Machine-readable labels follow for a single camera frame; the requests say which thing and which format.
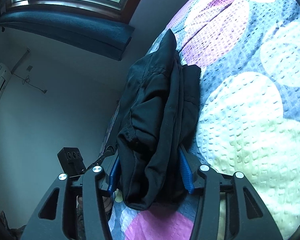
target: pink circle pattern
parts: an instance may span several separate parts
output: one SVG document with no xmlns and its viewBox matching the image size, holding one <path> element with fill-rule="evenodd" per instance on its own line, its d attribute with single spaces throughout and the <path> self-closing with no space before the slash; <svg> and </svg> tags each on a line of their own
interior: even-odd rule
<svg viewBox="0 0 300 240">
<path fill-rule="evenodd" d="M 178 23 L 182 21 L 188 10 L 191 8 L 195 0 L 189 0 L 185 5 L 176 13 L 176 15 L 171 19 L 171 21 L 166 26 L 166 29 L 171 29 L 175 27 Z"/>
<path fill-rule="evenodd" d="M 244 33 L 249 3 L 234 2 L 191 38 L 182 49 L 187 64 L 206 67 L 228 53 Z"/>
<path fill-rule="evenodd" d="M 185 22 L 186 37 L 183 40 L 183 45 L 188 43 L 194 35 L 203 27 L 209 24 L 216 16 L 227 9 L 234 0 L 199 0 L 194 6 L 193 11 L 188 15 Z"/>
<path fill-rule="evenodd" d="M 182 54 L 187 64 L 204 68 L 229 52 L 244 33 L 249 3 L 246 0 L 201 0 L 193 6 L 185 26 Z"/>
<path fill-rule="evenodd" d="M 125 230 L 125 240 L 188 240 L 191 220 L 166 207 L 153 205 L 142 211 Z"/>
</svg>

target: cable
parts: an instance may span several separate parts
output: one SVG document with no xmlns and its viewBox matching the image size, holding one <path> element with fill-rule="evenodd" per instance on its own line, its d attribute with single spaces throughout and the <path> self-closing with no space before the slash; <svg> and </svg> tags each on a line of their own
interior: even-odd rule
<svg viewBox="0 0 300 240">
<path fill-rule="evenodd" d="M 27 83 L 27 84 L 29 84 L 30 86 L 32 86 L 32 87 L 34 87 L 34 88 L 37 88 L 38 90 L 41 90 L 41 91 L 43 92 L 43 94 L 45 94 L 45 93 L 47 92 L 46 89 L 45 89 L 45 90 L 42 90 L 42 89 L 40 89 L 40 88 L 38 88 L 38 87 L 36 87 L 36 86 L 30 84 L 30 81 L 31 81 L 31 80 L 30 80 L 30 76 L 29 76 L 29 75 L 27 75 L 25 79 L 24 79 L 24 78 L 21 78 L 20 76 L 14 74 L 14 73 L 13 73 L 13 75 L 15 75 L 15 76 L 17 76 L 18 78 L 22 79 L 22 85 L 24 85 L 25 83 Z"/>
</svg>

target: bedspread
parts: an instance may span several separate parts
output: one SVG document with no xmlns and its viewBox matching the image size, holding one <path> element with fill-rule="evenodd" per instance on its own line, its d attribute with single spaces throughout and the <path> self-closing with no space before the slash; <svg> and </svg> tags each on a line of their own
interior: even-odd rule
<svg viewBox="0 0 300 240">
<path fill-rule="evenodd" d="M 176 36 L 184 64 L 201 68 L 190 148 L 221 173 L 242 171 L 284 239 L 300 225 L 300 6 L 295 0 L 189 0 L 156 39 Z M 116 192 L 115 240 L 189 239 L 197 198 L 138 212 Z M 219 239 L 224 232 L 220 208 Z"/>
</svg>

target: metal screw cap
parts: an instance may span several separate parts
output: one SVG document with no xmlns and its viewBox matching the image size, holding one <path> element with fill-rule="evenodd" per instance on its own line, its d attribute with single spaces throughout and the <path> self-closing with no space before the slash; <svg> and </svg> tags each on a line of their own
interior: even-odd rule
<svg viewBox="0 0 300 240">
<path fill-rule="evenodd" d="M 240 171 L 236 172 L 235 173 L 235 176 L 238 178 L 238 179 L 242 179 L 244 177 L 244 174 Z"/>
<path fill-rule="evenodd" d="M 101 166 L 94 166 L 92 170 L 93 170 L 93 172 L 98 173 L 98 172 L 102 171 L 102 167 Z"/>
<path fill-rule="evenodd" d="M 209 166 L 208 165 L 201 165 L 200 166 L 200 170 L 202 170 L 202 171 L 208 171 L 210 168 L 209 168 Z"/>
<path fill-rule="evenodd" d="M 68 176 L 65 173 L 59 175 L 59 180 L 65 180 Z"/>
</svg>

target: black jacket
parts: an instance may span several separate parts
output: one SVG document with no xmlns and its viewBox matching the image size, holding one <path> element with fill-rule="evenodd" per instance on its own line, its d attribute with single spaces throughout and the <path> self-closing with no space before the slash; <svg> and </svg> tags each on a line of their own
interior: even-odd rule
<svg viewBox="0 0 300 240">
<path fill-rule="evenodd" d="M 173 197 L 181 179 L 177 147 L 198 119 L 200 68 L 181 66 L 176 45 L 168 30 L 156 52 L 131 66 L 120 100 L 123 200 L 137 210 Z"/>
</svg>

